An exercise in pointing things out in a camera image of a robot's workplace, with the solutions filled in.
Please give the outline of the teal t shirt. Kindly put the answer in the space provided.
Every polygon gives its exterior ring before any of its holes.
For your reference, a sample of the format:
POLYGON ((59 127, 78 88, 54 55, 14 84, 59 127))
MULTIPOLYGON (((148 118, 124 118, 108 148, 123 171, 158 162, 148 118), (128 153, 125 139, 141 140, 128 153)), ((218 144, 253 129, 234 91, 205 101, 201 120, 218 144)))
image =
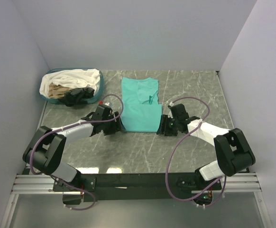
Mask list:
POLYGON ((124 104, 121 120, 126 131, 155 133, 162 115, 162 105, 158 102, 159 81, 124 77, 121 89, 124 104))

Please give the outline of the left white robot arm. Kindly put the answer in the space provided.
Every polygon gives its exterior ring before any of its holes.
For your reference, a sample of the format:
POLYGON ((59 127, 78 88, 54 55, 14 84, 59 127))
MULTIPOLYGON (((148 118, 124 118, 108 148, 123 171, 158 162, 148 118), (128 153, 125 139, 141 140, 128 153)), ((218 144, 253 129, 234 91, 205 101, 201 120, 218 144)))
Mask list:
POLYGON ((104 135, 124 132, 125 127, 120 114, 113 112, 111 107, 100 104, 94 112, 79 121, 59 128, 41 126, 36 131, 26 148, 22 159, 46 175, 64 180, 64 185, 71 191, 79 189, 80 172, 61 161, 64 147, 81 138, 92 137, 100 132, 104 135))

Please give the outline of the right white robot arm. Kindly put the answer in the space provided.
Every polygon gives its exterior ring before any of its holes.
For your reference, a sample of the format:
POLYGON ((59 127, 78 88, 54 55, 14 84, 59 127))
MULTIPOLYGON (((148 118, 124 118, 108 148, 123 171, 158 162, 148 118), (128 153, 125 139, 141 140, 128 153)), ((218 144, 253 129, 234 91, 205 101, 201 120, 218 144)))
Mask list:
POLYGON ((220 128, 196 116, 189 116, 183 104, 169 107, 168 115, 161 115, 158 135, 177 136, 179 132, 199 138, 215 148, 216 160, 197 170, 195 186, 206 189, 211 180, 231 177, 256 162, 252 149, 241 129, 220 128))

